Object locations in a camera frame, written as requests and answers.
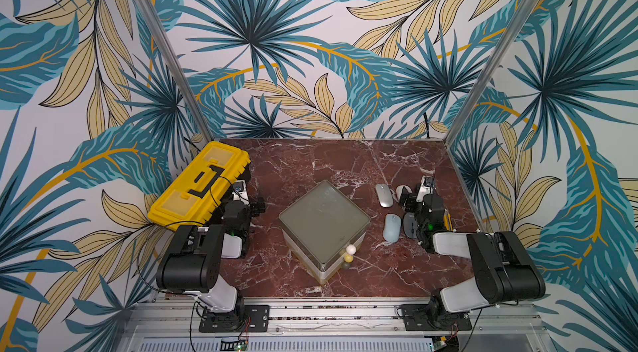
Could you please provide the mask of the silver computer mouse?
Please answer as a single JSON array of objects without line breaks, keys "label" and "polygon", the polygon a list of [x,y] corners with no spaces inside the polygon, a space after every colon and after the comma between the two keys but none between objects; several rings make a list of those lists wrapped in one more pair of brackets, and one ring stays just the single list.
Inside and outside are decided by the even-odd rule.
[{"label": "silver computer mouse", "polygon": [[381,207],[390,208],[394,205],[393,194],[387,184],[379,183],[375,185],[375,192]]}]

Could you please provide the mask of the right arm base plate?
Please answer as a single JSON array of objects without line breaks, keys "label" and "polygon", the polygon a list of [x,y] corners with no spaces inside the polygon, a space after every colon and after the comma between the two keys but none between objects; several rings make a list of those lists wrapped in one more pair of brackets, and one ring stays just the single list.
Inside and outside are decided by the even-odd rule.
[{"label": "right arm base plate", "polygon": [[406,331],[467,331],[473,328],[467,313],[449,313],[425,304],[403,304],[396,310]]}]

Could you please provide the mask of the light blue computer mouse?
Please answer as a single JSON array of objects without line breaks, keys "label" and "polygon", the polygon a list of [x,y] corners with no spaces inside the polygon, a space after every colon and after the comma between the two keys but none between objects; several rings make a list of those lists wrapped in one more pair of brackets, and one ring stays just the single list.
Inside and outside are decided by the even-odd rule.
[{"label": "light blue computer mouse", "polygon": [[387,214],[385,216],[385,225],[383,229],[383,237],[386,242],[392,244],[399,240],[402,220],[396,214]]}]

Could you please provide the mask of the grey drawer unit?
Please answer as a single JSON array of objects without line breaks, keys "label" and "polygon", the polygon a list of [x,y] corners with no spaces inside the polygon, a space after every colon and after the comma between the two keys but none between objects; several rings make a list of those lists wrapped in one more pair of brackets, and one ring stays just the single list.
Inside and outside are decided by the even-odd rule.
[{"label": "grey drawer unit", "polygon": [[321,285],[346,263],[347,247],[359,249],[370,217],[330,182],[319,182],[279,215],[288,248]]}]

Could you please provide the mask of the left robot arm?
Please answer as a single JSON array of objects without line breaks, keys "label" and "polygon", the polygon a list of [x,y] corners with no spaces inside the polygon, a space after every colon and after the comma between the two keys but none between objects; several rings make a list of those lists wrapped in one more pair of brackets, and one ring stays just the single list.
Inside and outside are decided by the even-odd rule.
[{"label": "left robot arm", "polygon": [[204,216],[202,226],[181,224],[159,264],[156,284],[167,293],[190,295],[207,312],[242,318],[244,301],[220,274],[224,259],[238,259],[249,250],[252,219],[266,211],[262,197],[254,202],[232,200]]}]

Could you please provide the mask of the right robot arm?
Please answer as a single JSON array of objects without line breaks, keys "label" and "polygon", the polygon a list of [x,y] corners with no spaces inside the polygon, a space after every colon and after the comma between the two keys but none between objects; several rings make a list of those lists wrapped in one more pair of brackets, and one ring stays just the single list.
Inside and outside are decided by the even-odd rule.
[{"label": "right robot arm", "polygon": [[473,277],[432,293],[430,320],[461,315],[503,302],[538,300],[545,282],[514,232],[456,232],[445,215],[443,198],[401,190],[399,204],[413,217],[414,235],[428,253],[470,260]]}]

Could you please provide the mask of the white computer mouse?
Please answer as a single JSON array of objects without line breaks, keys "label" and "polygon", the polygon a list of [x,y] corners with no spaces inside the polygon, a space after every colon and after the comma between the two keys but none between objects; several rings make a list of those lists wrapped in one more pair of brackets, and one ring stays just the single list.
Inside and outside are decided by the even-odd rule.
[{"label": "white computer mouse", "polygon": [[395,195],[398,199],[401,198],[401,196],[406,193],[406,194],[411,194],[412,193],[412,189],[409,186],[406,185],[400,185],[396,188],[395,190]]}]

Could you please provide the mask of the white drawer knob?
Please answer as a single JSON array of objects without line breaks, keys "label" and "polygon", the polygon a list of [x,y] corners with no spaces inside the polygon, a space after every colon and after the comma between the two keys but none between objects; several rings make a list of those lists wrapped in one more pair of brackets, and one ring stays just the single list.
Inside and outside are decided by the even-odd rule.
[{"label": "white drawer knob", "polygon": [[350,255],[354,255],[357,252],[357,248],[354,245],[348,245],[346,251]]}]

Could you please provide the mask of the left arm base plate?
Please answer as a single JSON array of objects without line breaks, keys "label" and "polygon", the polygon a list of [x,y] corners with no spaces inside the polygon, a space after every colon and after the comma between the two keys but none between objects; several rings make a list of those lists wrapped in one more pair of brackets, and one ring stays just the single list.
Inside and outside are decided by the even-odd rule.
[{"label": "left arm base plate", "polygon": [[228,313],[204,310],[199,324],[200,333],[265,333],[270,317],[269,305],[240,305]]}]

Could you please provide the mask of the dark grey computer mouse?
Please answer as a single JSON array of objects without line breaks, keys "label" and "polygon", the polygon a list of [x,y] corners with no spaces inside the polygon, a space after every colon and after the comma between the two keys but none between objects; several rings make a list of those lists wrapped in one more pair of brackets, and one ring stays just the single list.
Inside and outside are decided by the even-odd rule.
[{"label": "dark grey computer mouse", "polygon": [[413,212],[407,212],[403,217],[403,231],[410,239],[417,239],[418,223]]}]

